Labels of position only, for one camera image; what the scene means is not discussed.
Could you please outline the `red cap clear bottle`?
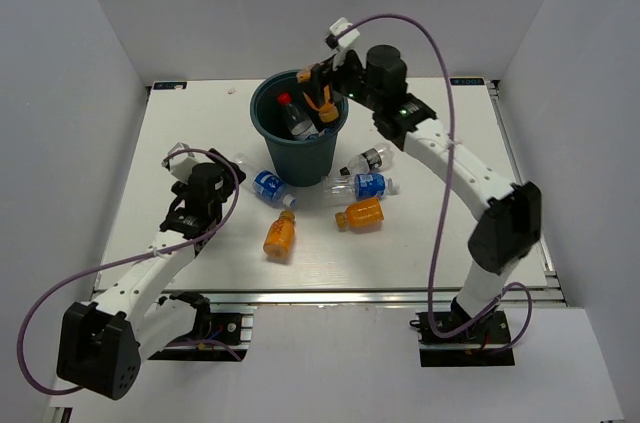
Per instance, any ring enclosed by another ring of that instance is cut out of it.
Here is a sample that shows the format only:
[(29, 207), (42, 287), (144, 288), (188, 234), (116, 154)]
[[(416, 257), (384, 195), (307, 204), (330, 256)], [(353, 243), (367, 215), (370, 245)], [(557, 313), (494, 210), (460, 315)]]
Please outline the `red cap clear bottle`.
[(306, 141), (319, 136), (319, 131), (311, 118), (293, 102), (288, 93), (280, 94), (277, 102), (282, 110), (285, 125), (295, 140)]

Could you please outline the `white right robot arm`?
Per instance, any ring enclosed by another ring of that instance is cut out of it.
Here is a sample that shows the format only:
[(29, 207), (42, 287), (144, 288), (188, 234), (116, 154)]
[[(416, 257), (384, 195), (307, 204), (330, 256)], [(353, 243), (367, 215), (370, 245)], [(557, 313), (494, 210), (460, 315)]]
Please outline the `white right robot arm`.
[(321, 119), (336, 116), (340, 94), (368, 108), (378, 132), (422, 163), (468, 208), (476, 226), (468, 240), (472, 264), (451, 304), (451, 325), (434, 327), (441, 338), (472, 342), (488, 328), (505, 283), (541, 237), (542, 196), (532, 182), (517, 184), (490, 169), (454, 139), (454, 125), (411, 94), (407, 67), (389, 45), (371, 48), (364, 60), (353, 50), (298, 71), (307, 104)]

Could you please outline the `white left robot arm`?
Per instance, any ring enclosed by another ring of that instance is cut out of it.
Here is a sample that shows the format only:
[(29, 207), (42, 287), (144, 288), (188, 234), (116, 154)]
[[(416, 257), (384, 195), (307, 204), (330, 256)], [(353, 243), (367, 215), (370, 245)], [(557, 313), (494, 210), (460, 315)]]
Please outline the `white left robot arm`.
[(212, 329), (210, 301), (190, 291), (163, 292), (230, 216), (245, 173), (215, 150), (175, 148), (163, 165), (175, 178), (164, 220), (146, 256), (109, 289), (64, 313), (57, 376), (112, 400), (132, 387), (143, 362), (165, 347), (196, 345)]

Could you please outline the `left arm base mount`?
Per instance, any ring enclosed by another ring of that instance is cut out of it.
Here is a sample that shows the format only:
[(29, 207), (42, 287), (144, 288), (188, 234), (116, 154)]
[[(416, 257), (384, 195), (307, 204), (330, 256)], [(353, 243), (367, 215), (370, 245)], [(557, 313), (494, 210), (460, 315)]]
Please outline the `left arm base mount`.
[(150, 360), (241, 362), (244, 359), (253, 327), (251, 313), (211, 305), (206, 296), (195, 292), (174, 292), (162, 296), (156, 306), (161, 307), (169, 302), (187, 303), (196, 310), (194, 328), (153, 354)]

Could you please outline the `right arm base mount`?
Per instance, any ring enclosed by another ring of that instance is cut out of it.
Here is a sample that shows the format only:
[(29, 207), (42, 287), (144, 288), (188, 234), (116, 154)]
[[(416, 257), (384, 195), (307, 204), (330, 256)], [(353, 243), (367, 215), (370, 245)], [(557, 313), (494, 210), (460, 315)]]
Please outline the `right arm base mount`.
[(429, 326), (428, 313), (417, 313), (409, 321), (418, 334), (422, 368), (512, 367), (515, 357), (506, 315), (496, 311), (470, 329), (450, 338), (440, 338)]

